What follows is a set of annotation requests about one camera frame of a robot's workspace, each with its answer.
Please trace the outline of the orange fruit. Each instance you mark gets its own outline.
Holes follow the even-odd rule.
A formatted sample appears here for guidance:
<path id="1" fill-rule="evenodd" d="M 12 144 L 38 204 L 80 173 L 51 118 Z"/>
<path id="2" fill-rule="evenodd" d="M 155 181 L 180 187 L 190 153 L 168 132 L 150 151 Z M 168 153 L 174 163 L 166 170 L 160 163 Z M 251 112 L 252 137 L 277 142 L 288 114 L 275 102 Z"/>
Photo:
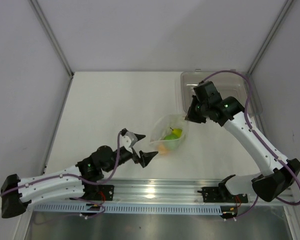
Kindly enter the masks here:
<path id="1" fill-rule="evenodd" d="M 168 154 L 170 152 L 170 150 L 168 148 L 166 148 L 164 144 L 159 144 L 157 146 L 157 151 L 161 155 L 166 155 L 166 154 Z"/>

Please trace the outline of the green pear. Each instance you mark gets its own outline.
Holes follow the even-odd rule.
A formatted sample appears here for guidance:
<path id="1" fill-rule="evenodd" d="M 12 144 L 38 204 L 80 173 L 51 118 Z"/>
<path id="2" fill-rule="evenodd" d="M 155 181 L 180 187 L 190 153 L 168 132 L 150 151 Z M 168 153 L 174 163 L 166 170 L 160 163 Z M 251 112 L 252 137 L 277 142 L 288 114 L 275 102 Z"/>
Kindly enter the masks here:
<path id="1" fill-rule="evenodd" d="M 183 130 L 181 128 L 172 128 L 171 127 L 170 129 L 171 129 L 171 133 L 178 138 L 180 138 L 183 134 Z"/>

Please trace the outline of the clear zip top bag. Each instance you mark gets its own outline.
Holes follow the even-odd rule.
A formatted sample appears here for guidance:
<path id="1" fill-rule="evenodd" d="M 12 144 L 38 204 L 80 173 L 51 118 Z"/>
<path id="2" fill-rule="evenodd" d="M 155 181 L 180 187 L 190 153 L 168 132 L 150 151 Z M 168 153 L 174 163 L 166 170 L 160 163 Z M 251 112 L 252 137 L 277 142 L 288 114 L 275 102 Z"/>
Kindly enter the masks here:
<path id="1" fill-rule="evenodd" d="M 189 132 L 189 122 L 184 114 L 168 114 L 154 125 L 149 138 L 149 146 L 160 155 L 175 152 L 185 141 Z"/>

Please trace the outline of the round green lime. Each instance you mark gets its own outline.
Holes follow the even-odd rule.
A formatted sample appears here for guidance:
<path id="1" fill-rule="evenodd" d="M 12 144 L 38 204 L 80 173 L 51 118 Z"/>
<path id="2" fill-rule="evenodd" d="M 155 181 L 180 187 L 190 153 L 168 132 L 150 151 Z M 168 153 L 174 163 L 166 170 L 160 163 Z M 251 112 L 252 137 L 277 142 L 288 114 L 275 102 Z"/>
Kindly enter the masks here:
<path id="1" fill-rule="evenodd" d="M 170 151 L 176 149 L 178 147 L 179 144 L 179 138 L 176 137 L 174 134 L 169 134 L 166 135 L 163 139 L 163 144 L 165 145 L 165 147 L 167 149 L 169 149 Z"/>

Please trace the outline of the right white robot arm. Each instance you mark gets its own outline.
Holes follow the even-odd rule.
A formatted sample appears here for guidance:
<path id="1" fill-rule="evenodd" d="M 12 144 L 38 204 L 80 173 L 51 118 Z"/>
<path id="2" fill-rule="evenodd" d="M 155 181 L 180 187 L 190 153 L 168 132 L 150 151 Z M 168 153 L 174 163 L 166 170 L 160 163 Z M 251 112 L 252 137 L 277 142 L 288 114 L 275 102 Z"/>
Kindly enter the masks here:
<path id="1" fill-rule="evenodd" d="M 255 127 L 243 105 L 233 96 L 222 98 L 213 82 L 201 82 L 193 91 L 185 120 L 219 124 L 238 140 L 259 168 L 258 174 L 233 174 L 223 179 L 219 183 L 219 198 L 229 202 L 236 195 L 256 194 L 265 202 L 277 199 L 296 181 L 300 161 L 288 159 L 278 151 Z"/>

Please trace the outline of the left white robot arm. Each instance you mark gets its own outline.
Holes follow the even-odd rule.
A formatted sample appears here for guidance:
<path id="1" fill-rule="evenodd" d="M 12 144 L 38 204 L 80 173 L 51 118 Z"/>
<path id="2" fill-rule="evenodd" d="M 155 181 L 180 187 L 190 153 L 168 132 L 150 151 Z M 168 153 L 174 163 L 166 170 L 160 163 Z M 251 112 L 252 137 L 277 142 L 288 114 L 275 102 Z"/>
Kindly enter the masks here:
<path id="1" fill-rule="evenodd" d="M 133 161 L 145 168 L 158 154 L 134 149 L 144 138 L 145 135 L 124 128 L 117 135 L 115 150 L 102 145 L 76 164 L 47 175 L 28 178 L 9 175 L 0 189 L 1 217 L 14 218 L 29 207 L 54 200 L 105 202 L 107 198 L 101 187 L 111 180 L 119 166 Z"/>

